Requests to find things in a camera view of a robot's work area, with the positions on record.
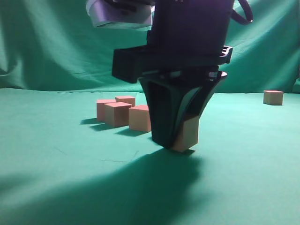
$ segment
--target green tabletop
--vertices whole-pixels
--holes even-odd
[[[215,94],[183,155],[96,122],[128,94],[0,90],[1,225],[300,224],[299,94]]]

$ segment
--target wooden cube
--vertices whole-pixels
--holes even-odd
[[[184,152],[198,144],[200,116],[187,115],[180,127],[172,150]]]
[[[147,105],[138,105],[129,109],[129,128],[146,133],[151,131],[150,115]]]
[[[282,105],[283,91],[265,90],[263,92],[263,103],[267,105]]]
[[[116,102],[104,104],[105,123],[114,128],[129,125],[129,108],[131,104],[125,102]]]
[[[97,100],[97,121],[104,121],[105,120],[104,104],[106,104],[106,103],[114,103],[114,102],[116,102],[115,99],[101,99],[101,100]]]
[[[116,96],[116,102],[125,102],[135,107],[135,97],[133,96]]]

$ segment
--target black cable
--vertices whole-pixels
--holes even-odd
[[[253,14],[251,7],[249,6],[247,0],[238,0],[240,3],[240,6],[245,12],[246,18],[242,17],[240,14],[238,14],[235,10],[232,11],[231,18],[234,19],[236,22],[242,24],[242,25],[248,25],[253,22]]]

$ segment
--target stacked wooden blocks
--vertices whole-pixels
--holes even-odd
[[[263,103],[267,105],[282,105],[283,92],[278,90],[265,90],[263,92]]]
[[[97,101],[97,120],[110,126],[128,126],[131,130],[151,131],[149,109],[147,105],[135,105],[133,96],[116,96],[115,99]]]

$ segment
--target small wooden cube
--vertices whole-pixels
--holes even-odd
[[[129,125],[129,108],[131,104],[125,102],[116,102],[104,104],[105,123],[114,128]]]
[[[129,128],[146,133],[151,131],[150,115],[147,105],[138,105],[129,109]]]
[[[135,107],[135,97],[133,96],[116,96],[116,102],[125,102]]]
[[[115,99],[101,99],[101,100],[97,100],[97,121],[104,121],[105,120],[104,104],[106,104],[106,103],[114,103],[114,102],[116,102]]]
[[[267,105],[282,105],[283,91],[265,90],[263,92],[263,103]]]
[[[200,116],[187,115],[180,127],[172,150],[184,152],[198,144]]]

